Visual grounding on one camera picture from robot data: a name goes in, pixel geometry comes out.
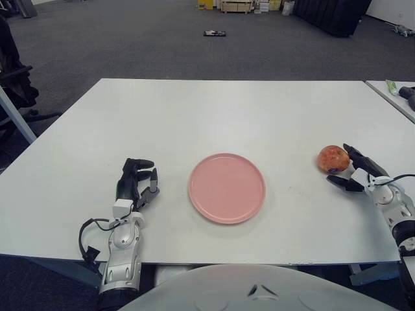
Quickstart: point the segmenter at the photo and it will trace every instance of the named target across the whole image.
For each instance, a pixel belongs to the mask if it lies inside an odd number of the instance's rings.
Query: pink plate
[[[214,154],[193,170],[189,196],[206,218],[221,224],[238,224],[261,208],[265,182],[256,166],[244,157]]]

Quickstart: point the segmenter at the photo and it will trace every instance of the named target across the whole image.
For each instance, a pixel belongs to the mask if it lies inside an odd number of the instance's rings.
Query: plate rim
[[[202,209],[198,206],[198,204],[195,203],[195,201],[193,200],[192,194],[191,194],[191,184],[192,184],[192,180],[193,180],[193,176],[196,172],[196,169],[202,165],[203,163],[205,163],[206,161],[210,160],[213,157],[218,157],[218,156],[230,156],[230,157],[238,157],[241,158],[242,160],[246,161],[251,167],[254,168],[254,170],[257,172],[257,175],[259,176],[259,179],[261,180],[261,184],[262,184],[262,188],[263,188],[263,195],[261,198],[261,202],[259,204],[259,207],[256,209],[253,209],[251,213],[248,213],[247,215],[245,215],[244,217],[240,217],[237,218],[236,220],[223,220],[222,218],[219,217],[212,217],[209,218],[207,217],[204,212],[202,212]],[[219,152],[217,154],[211,154],[205,158],[203,158],[202,160],[200,160],[196,166],[193,168],[192,173],[190,174],[190,178],[189,178],[189,182],[188,182],[188,186],[187,186],[187,193],[189,195],[189,198],[191,200],[191,203],[193,205],[193,207],[206,219],[210,220],[211,222],[215,222],[217,224],[226,224],[226,225],[232,225],[232,224],[240,224],[241,222],[245,222],[247,220],[249,220],[250,218],[254,217],[259,210],[261,210],[262,206],[264,205],[265,202],[265,198],[267,196],[267,187],[265,185],[265,180],[264,177],[261,173],[261,171],[257,168],[256,165],[254,165],[250,160],[248,160],[247,158],[239,155],[239,154],[234,154],[231,152]]]

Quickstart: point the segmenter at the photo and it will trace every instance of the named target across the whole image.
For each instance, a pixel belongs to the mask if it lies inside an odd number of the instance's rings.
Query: yellow box
[[[281,0],[270,1],[270,11],[279,11],[280,6],[281,6]]]
[[[213,10],[213,0],[197,0],[199,10]]]

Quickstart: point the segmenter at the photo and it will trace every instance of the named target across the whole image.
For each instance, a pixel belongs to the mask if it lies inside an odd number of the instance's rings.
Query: robotic hand
[[[140,229],[144,225],[144,217],[138,210],[149,204],[160,192],[157,170],[142,169],[153,166],[154,163],[148,160],[128,158],[123,167],[123,175],[117,183],[116,201],[112,207],[113,218],[90,219],[81,228],[79,244],[82,257],[97,274],[100,272],[95,258],[99,251],[90,246],[88,251],[84,250],[81,244],[83,229],[95,222],[100,229],[112,231],[108,241],[110,258],[102,276],[98,311],[118,310],[138,297],[141,273]],[[138,182],[148,178],[150,186],[139,193]],[[109,222],[109,228],[103,229],[98,224],[100,221]]]
[[[369,157],[363,156],[354,147],[346,144],[343,144],[343,147],[353,161],[356,171],[350,179],[331,175],[327,180],[347,191],[365,191],[373,198],[373,203],[381,210],[399,248],[402,259],[399,266],[401,282],[409,304],[415,309],[415,285],[405,265],[405,258],[415,256],[415,208],[411,198],[405,194],[405,190],[395,182],[400,178],[414,175],[391,178],[383,168]]]

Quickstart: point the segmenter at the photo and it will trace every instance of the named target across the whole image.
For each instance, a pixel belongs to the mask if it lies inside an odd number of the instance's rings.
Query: red fruit
[[[349,167],[350,158],[346,151],[338,146],[327,146],[320,151],[317,165],[328,174],[342,172]]]

